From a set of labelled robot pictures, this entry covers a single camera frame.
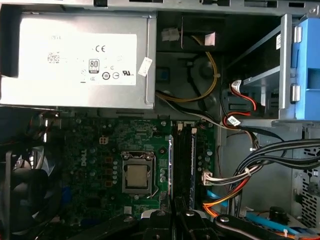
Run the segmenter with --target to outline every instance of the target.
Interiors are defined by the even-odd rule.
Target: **sticker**
[[[204,37],[205,46],[215,46],[216,45],[216,33],[207,34]]]
[[[169,29],[169,41],[178,41],[180,38],[180,33],[178,28],[170,28]]]
[[[151,66],[151,63],[152,63],[152,60],[150,58],[144,57],[142,64],[141,64],[141,67],[138,71],[138,74],[146,77],[148,74],[149,68]]]
[[[275,49],[278,50],[280,48],[281,48],[281,34],[276,36],[276,40],[275,40]]]
[[[86,85],[136,85],[137,35],[33,31],[23,43],[22,76]]]
[[[180,33],[178,28],[165,28],[161,32],[162,41],[178,41]]]
[[[161,32],[161,37],[162,37],[162,41],[169,41],[170,39],[170,33],[168,31],[168,28],[163,29],[163,31]]]
[[[230,116],[228,118],[228,121],[235,127],[241,124],[241,122],[238,119],[236,119],[234,116]]]
[[[242,80],[236,80],[231,84],[232,89],[238,94],[241,94],[240,92],[241,83],[242,83]]]

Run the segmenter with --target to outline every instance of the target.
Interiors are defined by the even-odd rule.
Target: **cooling fan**
[[[10,229],[6,235],[37,231],[56,216],[60,207],[61,161],[56,156],[59,151],[39,142],[28,145],[12,147],[0,159],[5,176],[1,179],[0,217],[3,228]]]

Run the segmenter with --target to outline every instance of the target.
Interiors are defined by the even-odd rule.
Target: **case ventilation grille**
[[[315,157],[319,152],[319,148],[305,148],[303,154],[307,155],[307,158]],[[308,193],[308,186],[310,183],[310,178],[318,178],[317,169],[304,170],[304,178],[302,179],[302,223],[308,228],[317,227],[317,205],[318,197],[310,195]]]

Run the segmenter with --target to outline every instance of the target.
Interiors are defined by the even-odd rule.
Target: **barcode sticker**
[[[281,48],[281,34],[276,36],[276,40],[275,40],[275,49],[278,50],[280,48]]]
[[[148,57],[144,57],[143,61],[142,61],[142,64],[141,64],[141,67],[138,71],[138,74],[141,75],[141,76],[144,76],[146,77],[147,74],[148,74],[148,71],[149,71],[149,68],[152,64],[152,59],[148,58]]]
[[[49,64],[58,64],[60,63],[60,52],[49,52],[47,57]]]
[[[235,127],[241,124],[241,122],[238,119],[236,119],[234,116],[230,116],[228,118],[228,121]]]
[[[238,94],[241,94],[240,92],[241,83],[242,83],[242,80],[236,80],[231,84],[232,89]]]

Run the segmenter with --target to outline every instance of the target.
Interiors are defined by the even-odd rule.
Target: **dell logo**
[[[81,151],[81,166],[87,166],[87,149]]]

